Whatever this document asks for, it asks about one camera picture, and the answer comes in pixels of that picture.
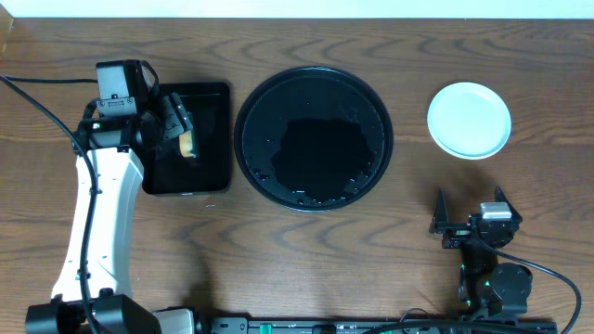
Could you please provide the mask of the green yellow sponge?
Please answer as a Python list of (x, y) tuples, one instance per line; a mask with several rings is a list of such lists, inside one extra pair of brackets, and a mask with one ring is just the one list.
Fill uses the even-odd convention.
[(187, 131), (178, 137), (180, 155), (184, 158), (197, 158), (199, 156), (198, 139), (193, 131)]

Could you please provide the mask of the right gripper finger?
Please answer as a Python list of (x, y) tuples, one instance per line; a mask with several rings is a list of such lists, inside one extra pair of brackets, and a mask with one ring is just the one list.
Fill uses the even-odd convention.
[(503, 203), (507, 204), (512, 218), (520, 218), (521, 217), (521, 215), (517, 212), (517, 210), (514, 208), (514, 206), (510, 203), (510, 201), (508, 200), (507, 196), (505, 195), (505, 193), (503, 192), (503, 190), (500, 186), (495, 187), (494, 197), (495, 197), (496, 202), (503, 202)]
[(445, 193), (442, 188), (438, 190), (436, 206), (433, 214), (433, 222), (436, 224), (446, 224), (449, 222)]

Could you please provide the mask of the black round tray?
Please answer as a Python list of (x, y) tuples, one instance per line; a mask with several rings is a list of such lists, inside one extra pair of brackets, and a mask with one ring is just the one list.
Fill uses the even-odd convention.
[(298, 67), (260, 83), (236, 119), (239, 168), (264, 197), (303, 212), (338, 210), (364, 197), (394, 149), (379, 95), (348, 71)]

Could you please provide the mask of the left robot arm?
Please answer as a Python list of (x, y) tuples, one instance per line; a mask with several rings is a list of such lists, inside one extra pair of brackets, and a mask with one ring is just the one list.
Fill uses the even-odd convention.
[(67, 256), (50, 301), (31, 306), (28, 333), (194, 333), (188, 308), (151, 312), (133, 299), (129, 274), (142, 159), (192, 122), (177, 94), (164, 96), (145, 60), (100, 62), (98, 98), (69, 132), (78, 192)]

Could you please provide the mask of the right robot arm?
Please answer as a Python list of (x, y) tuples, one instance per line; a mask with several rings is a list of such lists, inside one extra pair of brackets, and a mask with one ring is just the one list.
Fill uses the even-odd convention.
[(495, 199), (482, 203), (465, 223), (449, 220), (445, 194), (438, 192), (429, 232), (442, 237), (444, 249), (461, 252), (458, 297), (468, 306), (461, 319), (511, 324), (527, 312), (531, 271), (524, 265), (501, 263), (496, 255), (513, 240), (522, 221), (500, 187)]

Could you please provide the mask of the light blue plate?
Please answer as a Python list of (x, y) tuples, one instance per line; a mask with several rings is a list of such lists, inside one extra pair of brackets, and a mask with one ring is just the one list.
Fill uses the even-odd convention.
[(479, 83), (459, 82), (435, 94), (427, 127), (443, 151), (464, 160), (481, 160), (503, 149), (512, 121), (508, 106), (495, 91)]

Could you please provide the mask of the black rectangular tray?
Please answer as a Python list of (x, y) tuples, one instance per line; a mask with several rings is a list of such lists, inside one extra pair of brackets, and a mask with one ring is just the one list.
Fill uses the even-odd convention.
[(163, 96), (179, 96), (193, 129), (182, 149), (183, 136), (168, 132), (143, 159), (143, 190), (154, 196), (225, 191), (231, 179), (230, 94), (224, 82), (164, 83)]

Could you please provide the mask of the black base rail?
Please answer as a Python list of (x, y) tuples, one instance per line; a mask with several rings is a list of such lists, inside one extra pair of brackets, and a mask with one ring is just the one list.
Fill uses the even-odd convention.
[(406, 314), (404, 319), (278, 319), (233, 315), (208, 318), (190, 308), (169, 308), (154, 313), (163, 333), (194, 334), (423, 334), (491, 333), (486, 328), (437, 327), (429, 315)]

